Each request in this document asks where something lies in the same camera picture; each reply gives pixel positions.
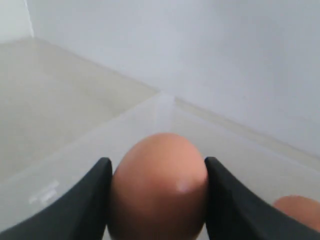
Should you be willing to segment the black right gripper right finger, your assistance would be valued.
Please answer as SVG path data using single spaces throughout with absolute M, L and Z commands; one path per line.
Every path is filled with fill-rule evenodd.
M 242 184 L 217 158 L 206 157 L 211 240 L 318 240 L 320 233 L 280 212 Z

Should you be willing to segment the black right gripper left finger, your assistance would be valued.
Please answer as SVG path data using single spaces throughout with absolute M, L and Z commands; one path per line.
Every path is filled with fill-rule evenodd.
M 112 162 L 100 158 L 58 200 L 0 234 L 2 240 L 101 240 L 107 225 Z

